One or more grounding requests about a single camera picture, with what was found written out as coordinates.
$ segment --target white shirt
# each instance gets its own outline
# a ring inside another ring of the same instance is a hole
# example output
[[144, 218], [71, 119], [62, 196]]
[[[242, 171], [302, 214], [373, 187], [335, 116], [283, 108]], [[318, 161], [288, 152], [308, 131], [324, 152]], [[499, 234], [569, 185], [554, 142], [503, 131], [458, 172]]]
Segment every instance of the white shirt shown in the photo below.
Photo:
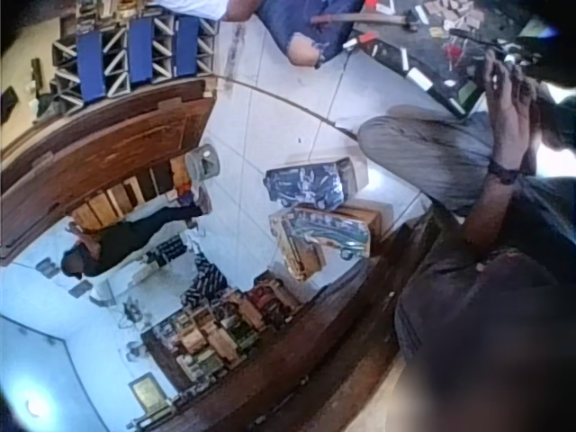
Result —
[[218, 21], [226, 13], [229, 0], [155, 0], [152, 4], [177, 14], [186, 14]]

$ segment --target light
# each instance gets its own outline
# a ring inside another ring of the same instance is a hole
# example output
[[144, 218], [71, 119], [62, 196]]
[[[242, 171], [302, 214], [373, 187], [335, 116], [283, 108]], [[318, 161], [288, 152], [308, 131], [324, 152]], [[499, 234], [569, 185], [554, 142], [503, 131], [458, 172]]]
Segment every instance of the light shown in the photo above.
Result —
[[48, 404], [46, 401], [35, 396], [32, 396], [26, 401], [26, 408], [36, 419], [46, 417], [49, 412]]

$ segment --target black shirt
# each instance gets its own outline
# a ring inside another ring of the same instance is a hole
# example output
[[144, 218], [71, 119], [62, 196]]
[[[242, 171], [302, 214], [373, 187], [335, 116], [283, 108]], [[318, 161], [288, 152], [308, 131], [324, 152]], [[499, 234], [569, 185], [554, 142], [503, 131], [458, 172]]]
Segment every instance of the black shirt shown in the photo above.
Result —
[[94, 277], [117, 266], [125, 257], [142, 248], [140, 236], [128, 222], [120, 222], [100, 232], [100, 259], [96, 260], [81, 243], [74, 246], [84, 263], [84, 275]]

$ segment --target man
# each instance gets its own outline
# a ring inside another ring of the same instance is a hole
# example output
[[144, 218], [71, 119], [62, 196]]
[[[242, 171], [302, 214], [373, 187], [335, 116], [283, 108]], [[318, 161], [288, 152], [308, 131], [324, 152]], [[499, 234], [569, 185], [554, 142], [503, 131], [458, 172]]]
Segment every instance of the man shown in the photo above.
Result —
[[210, 212], [210, 199], [200, 189], [198, 205], [165, 207], [134, 222], [120, 222], [97, 233], [98, 239], [82, 232], [74, 222], [67, 231], [78, 237], [78, 242], [64, 254], [60, 265], [68, 277], [82, 279], [82, 275], [95, 277], [117, 266], [129, 254], [146, 246], [152, 236], [172, 221], [187, 221]]
[[397, 388], [422, 399], [389, 415], [391, 432], [563, 430], [572, 413], [576, 179], [524, 174], [541, 116], [520, 70], [490, 51], [484, 84], [486, 122], [382, 117], [358, 133], [371, 160], [465, 217], [399, 298]]
[[311, 17], [359, 12], [364, 0], [155, 0], [152, 4], [214, 21], [244, 22], [257, 14], [293, 65], [317, 68], [342, 50], [352, 23], [320, 28], [310, 23]]

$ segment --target blue panel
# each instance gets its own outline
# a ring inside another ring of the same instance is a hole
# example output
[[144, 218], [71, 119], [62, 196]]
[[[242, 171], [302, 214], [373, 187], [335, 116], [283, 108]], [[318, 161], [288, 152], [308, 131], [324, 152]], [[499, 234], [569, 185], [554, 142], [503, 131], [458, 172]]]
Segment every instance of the blue panel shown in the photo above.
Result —
[[200, 21], [195, 16], [179, 16], [176, 34], [176, 76], [196, 74], [198, 30]]
[[152, 32], [152, 18], [139, 18], [130, 21], [128, 63], [132, 83], [141, 83], [152, 79]]
[[102, 34], [99, 31], [79, 34], [76, 46], [82, 99], [91, 102], [106, 96]]

